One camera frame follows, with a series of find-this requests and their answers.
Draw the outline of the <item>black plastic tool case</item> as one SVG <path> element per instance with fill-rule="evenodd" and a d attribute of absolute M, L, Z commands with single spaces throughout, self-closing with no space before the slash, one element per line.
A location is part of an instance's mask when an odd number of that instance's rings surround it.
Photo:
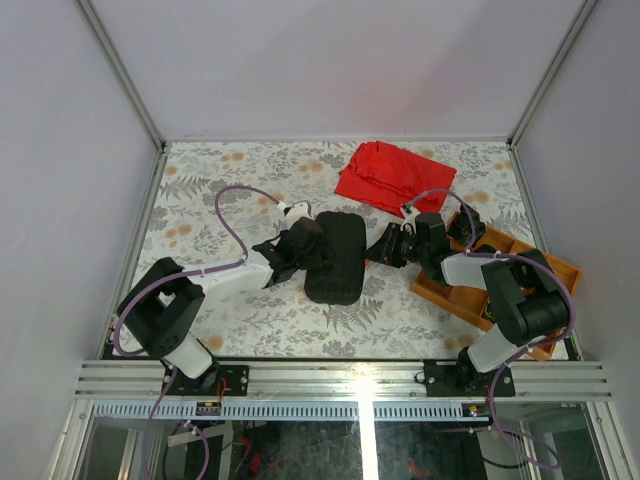
<path fill-rule="evenodd" d="M 316 221 L 324 231 L 324 264 L 307 271 L 305 293 L 315 303 L 352 305 L 360 299 L 364 283 L 364 219 L 354 213 L 325 211 Z"/>

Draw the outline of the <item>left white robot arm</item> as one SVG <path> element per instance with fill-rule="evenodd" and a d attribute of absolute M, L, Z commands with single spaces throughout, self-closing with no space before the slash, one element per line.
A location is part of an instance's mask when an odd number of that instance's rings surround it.
<path fill-rule="evenodd" d="M 156 261 L 117 309 L 114 348 L 122 356 L 119 332 L 125 327 L 151 359 L 171 365 L 197 394 L 212 392 L 219 381 L 213 354 L 191 333 L 207 298 L 227 297 L 288 281 L 299 270 L 326 264 L 323 227 L 301 218 L 274 240 L 251 248 L 246 257 L 190 270 L 170 257 Z"/>

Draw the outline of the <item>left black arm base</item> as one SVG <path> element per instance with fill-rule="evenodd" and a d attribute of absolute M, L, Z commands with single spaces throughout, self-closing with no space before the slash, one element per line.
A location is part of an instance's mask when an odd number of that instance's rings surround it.
<path fill-rule="evenodd" d="M 197 379 L 191 379 L 178 372 L 168 394 L 216 398 L 244 397 L 247 395 L 249 374 L 250 367 L 240 364 L 214 364 Z"/>

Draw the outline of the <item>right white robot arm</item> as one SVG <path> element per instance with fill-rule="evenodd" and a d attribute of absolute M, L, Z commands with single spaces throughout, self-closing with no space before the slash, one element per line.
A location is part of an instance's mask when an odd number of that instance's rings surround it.
<path fill-rule="evenodd" d="M 477 212 L 459 212 L 450 222 L 416 213 L 389 224 L 366 252 L 370 262 L 420 266 L 413 292 L 482 331 L 453 366 L 467 394 L 482 392 L 491 372 L 558 336 L 572 318 L 571 291 L 544 253 L 515 246 Z"/>

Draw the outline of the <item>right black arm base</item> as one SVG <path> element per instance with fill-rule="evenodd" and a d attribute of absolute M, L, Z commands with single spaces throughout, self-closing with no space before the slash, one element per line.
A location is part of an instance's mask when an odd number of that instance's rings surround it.
<path fill-rule="evenodd" d="M 433 398 L 514 397 L 515 383 L 509 367 L 501 364 L 480 372 L 472 364 L 468 347 L 455 360 L 424 360 L 413 380 Z"/>

